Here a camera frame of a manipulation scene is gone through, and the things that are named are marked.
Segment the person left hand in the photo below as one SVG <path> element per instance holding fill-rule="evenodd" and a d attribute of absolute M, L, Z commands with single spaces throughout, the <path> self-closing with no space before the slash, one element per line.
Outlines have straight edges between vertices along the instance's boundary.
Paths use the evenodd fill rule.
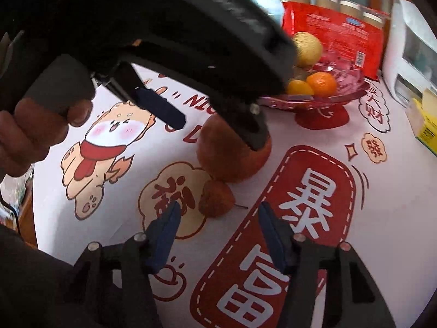
<path fill-rule="evenodd" d="M 62 116 L 23 98 L 14 114 L 1 111 L 1 172 L 15 178 L 24 175 L 31 164 L 48 156 L 50 147 L 66 139 L 70 127 L 82 126 L 92 109 L 91 101 L 81 100 Z"/>

